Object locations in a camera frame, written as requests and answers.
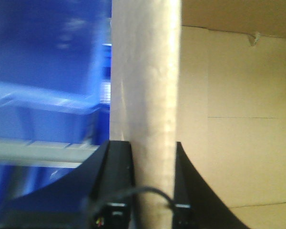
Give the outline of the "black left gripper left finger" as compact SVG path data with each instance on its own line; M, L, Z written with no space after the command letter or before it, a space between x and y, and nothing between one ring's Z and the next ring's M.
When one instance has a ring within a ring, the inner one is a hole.
M132 198L111 200L97 214L89 207L134 186L131 145L104 142L57 181L8 201L0 209L0 229L126 229Z

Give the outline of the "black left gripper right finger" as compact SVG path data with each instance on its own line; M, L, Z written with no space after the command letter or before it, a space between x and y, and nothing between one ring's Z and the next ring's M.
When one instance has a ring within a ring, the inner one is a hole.
M202 178L176 143L173 229L247 229Z

